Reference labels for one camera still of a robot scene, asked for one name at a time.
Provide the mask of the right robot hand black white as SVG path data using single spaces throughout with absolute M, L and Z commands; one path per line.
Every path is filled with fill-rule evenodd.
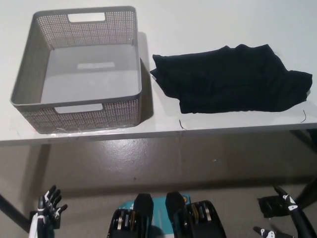
M 282 204 L 286 206 L 286 210 L 292 218 L 292 221 L 296 227 L 299 238 L 316 238 L 317 233 L 308 220 L 306 214 L 294 201 L 294 199 L 282 188 L 274 186 L 274 190 L 278 193 Z M 253 227 L 253 230 L 263 238 L 293 238 L 293 236 L 277 232 L 273 230 L 263 229 L 260 227 Z

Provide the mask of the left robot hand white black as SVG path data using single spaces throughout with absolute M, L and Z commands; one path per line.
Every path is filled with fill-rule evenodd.
M 58 207 L 62 199 L 61 190 L 53 185 L 38 200 L 37 210 L 32 212 L 29 238 L 54 238 L 55 230 L 60 228 L 61 215 L 68 205 Z

